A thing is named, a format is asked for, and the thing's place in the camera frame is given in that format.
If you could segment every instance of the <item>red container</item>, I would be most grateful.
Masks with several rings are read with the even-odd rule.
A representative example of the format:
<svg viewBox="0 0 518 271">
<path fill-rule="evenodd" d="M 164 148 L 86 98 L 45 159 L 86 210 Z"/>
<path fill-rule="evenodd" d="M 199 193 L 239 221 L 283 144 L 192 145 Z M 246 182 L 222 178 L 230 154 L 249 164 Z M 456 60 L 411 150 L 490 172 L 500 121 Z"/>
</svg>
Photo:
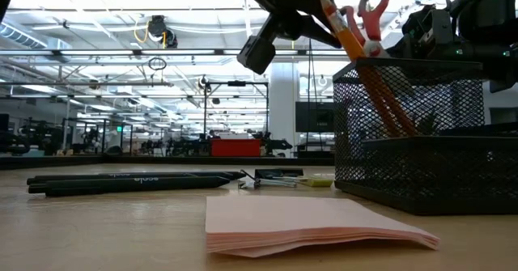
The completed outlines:
<svg viewBox="0 0 518 271">
<path fill-rule="evenodd" d="M 259 139 L 213 139 L 210 140 L 213 157 L 260 157 Z"/>
</svg>

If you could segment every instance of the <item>ceiling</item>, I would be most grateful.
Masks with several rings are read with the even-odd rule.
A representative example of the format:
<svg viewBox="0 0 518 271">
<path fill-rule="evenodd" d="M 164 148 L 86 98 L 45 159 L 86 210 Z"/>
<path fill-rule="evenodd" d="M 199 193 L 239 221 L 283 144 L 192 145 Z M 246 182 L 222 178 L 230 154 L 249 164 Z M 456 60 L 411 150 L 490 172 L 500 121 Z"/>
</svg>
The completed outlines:
<svg viewBox="0 0 518 271">
<path fill-rule="evenodd" d="M 338 6 L 357 6 L 359 0 L 335 0 Z M 443 5 L 444 0 L 421 0 L 422 2 L 435 2 Z M 379 0 L 371 0 L 375 6 Z M 386 12 L 380 21 L 385 47 L 395 44 L 401 38 L 399 27 L 405 22 L 410 12 L 416 11 L 419 6 L 415 0 L 391 0 Z M 139 42 L 145 36 L 142 29 L 152 15 L 164 15 L 165 21 L 178 39 L 178 49 L 240 49 L 248 39 L 250 32 L 257 33 L 265 22 L 268 13 L 262 10 L 253 0 L 12 0 L 6 13 L 4 22 L 16 25 L 35 38 L 55 38 L 70 45 L 72 49 L 160 49 L 161 45 L 147 38 L 145 42 Z M 308 39 L 302 37 L 292 42 L 277 39 L 274 44 L 278 49 L 308 49 Z M 27 49 L 0 37 L 0 47 L 4 49 Z M 333 49 L 316 41 L 312 42 L 314 49 Z M 149 95 L 148 98 L 139 99 L 137 104 L 130 104 L 125 98 L 111 98 L 98 100 L 88 98 L 76 98 L 77 106 L 84 104 L 97 104 L 109 106 L 116 110 L 99 110 L 88 108 L 88 111 L 127 113 L 124 118 L 129 118 L 129 113 L 151 113 L 145 116 L 145 121 L 169 122 L 185 124 L 186 127 L 198 128 L 196 122 L 203 121 L 203 98 L 189 100 L 188 95 L 202 95 L 198 82 L 205 76 L 210 82 L 226 82 L 242 80 L 248 82 L 268 82 L 271 71 L 264 75 L 255 75 L 237 63 L 234 56 L 174 56 L 163 57 L 168 63 L 165 70 L 153 71 L 148 66 L 151 57 L 105 57 L 101 61 L 107 62 L 133 62 L 131 65 L 104 65 L 95 64 L 99 58 L 73 57 L 76 60 L 74 66 L 62 66 L 59 73 L 58 66 L 50 66 L 45 63 L 44 57 L 10 57 L 12 61 L 30 66 L 42 74 L 30 74 L 24 70 L 18 70 L 17 74 L 9 66 L 0 78 L 4 81 L 26 82 L 28 79 L 41 82 L 101 82 L 127 83 L 126 86 L 102 87 L 100 90 L 92 90 L 88 87 L 55 87 L 62 94 L 76 95 Z M 300 94 L 308 93 L 308 61 L 292 58 L 287 61 L 297 62 L 297 68 L 301 74 Z M 332 75 L 347 64 L 345 58 L 339 56 L 328 61 L 315 61 L 314 74 L 319 82 L 316 82 L 317 94 L 330 95 L 332 92 Z M 169 86 L 157 86 L 156 83 L 165 82 Z M 219 104 L 209 102 L 209 108 L 213 110 L 209 120 L 213 127 L 226 127 L 245 129 L 256 127 L 262 129 L 265 124 L 266 101 L 263 98 L 263 87 L 227 87 L 221 86 L 213 94 L 218 95 L 242 95 L 251 98 L 229 98 L 220 100 Z M 153 98 L 151 95 L 178 95 L 184 98 Z M 229 114 L 230 108 L 239 114 Z"/>
</svg>

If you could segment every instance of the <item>table surface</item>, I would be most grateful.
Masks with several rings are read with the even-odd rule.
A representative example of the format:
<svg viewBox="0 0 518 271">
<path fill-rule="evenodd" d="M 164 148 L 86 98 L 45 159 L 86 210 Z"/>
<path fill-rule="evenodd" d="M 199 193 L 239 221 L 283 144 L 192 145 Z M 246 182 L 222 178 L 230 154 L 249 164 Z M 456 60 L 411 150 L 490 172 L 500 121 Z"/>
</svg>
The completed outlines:
<svg viewBox="0 0 518 271">
<path fill-rule="evenodd" d="M 253 167 L 99 164 L 0 171 L 0 269 L 11 270 L 518 270 L 518 216 L 418 217 L 329 188 L 217 189 L 45 198 L 27 194 L 34 175 L 103 171 L 208 171 Z M 305 172 L 333 173 L 332 167 Z M 298 248 L 258 259 L 206 254 L 207 196 L 350 198 L 442 239 L 431 251 L 368 240 Z"/>
</svg>

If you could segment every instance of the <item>red scissors handle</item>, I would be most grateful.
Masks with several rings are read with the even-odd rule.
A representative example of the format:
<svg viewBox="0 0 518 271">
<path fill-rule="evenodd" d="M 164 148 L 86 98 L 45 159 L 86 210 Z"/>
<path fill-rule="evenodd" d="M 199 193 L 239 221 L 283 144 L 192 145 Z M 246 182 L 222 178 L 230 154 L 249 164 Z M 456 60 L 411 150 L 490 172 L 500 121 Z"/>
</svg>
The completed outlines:
<svg viewBox="0 0 518 271">
<path fill-rule="evenodd" d="M 363 46 L 365 44 L 365 37 L 363 37 L 362 32 L 358 28 L 358 24 L 356 24 L 355 9 L 351 6 L 344 6 L 340 9 L 340 13 L 346 16 L 347 26 L 356 37 L 356 40 Z"/>
<path fill-rule="evenodd" d="M 390 0 L 381 0 L 380 4 L 372 10 L 367 11 L 367 2 L 369 0 L 360 0 L 358 7 L 358 16 L 363 18 L 363 26 L 370 40 L 381 40 L 380 18 Z"/>
</svg>

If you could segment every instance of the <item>workbench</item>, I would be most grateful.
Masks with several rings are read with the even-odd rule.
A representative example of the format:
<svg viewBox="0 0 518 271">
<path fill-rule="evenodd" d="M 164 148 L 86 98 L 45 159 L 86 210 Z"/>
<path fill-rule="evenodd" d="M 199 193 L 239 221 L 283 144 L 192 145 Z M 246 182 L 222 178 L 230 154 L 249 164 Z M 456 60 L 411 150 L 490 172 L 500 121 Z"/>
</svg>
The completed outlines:
<svg viewBox="0 0 518 271">
<path fill-rule="evenodd" d="M 45 198 L 27 194 L 34 175 L 103 171 L 236 171 L 255 167 L 96 164 L 0 171 L 0 269 L 83 270 L 518 270 L 518 216 L 418 217 L 330 188 L 216 189 Z M 307 174 L 332 167 L 305 167 Z M 298 248 L 258 259 L 208 255 L 207 196 L 350 198 L 377 213 L 439 236 L 439 251 L 369 240 Z"/>
</svg>

